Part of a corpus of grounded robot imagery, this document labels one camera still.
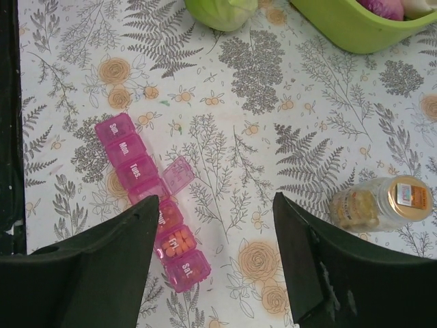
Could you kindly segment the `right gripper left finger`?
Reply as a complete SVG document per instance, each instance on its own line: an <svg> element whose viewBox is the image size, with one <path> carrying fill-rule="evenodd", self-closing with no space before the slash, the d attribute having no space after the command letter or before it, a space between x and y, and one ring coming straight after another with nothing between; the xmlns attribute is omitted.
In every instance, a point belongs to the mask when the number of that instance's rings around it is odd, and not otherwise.
<svg viewBox="0 0 437 328"><path fill-rule="evenodd" d="M30 255L1 257L2 327L135 327L158 197Z"/></svg>

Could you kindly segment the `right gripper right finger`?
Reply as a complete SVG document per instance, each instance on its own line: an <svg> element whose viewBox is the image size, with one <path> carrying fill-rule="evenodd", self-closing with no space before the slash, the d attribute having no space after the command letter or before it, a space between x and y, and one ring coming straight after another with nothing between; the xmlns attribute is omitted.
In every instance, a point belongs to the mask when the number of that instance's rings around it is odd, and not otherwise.
<svg viewBox="0 0 437 328"><path fill-rule="evenodd" d="M436 261L364 241L282 193L273 201L292 318L300 327L435 327Z"/></svg>

